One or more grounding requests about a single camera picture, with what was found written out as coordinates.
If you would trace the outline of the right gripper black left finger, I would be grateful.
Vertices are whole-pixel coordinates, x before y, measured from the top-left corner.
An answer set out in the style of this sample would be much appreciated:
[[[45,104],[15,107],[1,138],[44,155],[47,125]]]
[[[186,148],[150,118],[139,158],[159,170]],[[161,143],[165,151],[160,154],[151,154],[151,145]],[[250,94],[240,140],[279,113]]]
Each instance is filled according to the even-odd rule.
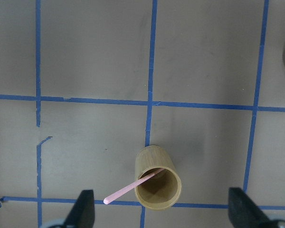
[[[65,228],[92,228],[95,222],[93,190],[81,191],[74,206],[64,221]]]

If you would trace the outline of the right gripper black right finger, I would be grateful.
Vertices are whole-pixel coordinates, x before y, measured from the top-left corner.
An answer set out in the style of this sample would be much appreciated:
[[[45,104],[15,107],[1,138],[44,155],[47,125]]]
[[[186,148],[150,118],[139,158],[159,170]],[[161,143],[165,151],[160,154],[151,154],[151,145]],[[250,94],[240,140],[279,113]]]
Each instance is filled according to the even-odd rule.
[[[228,190],[228,218],[234,228],[260,228],[268,216],[238,187]]]

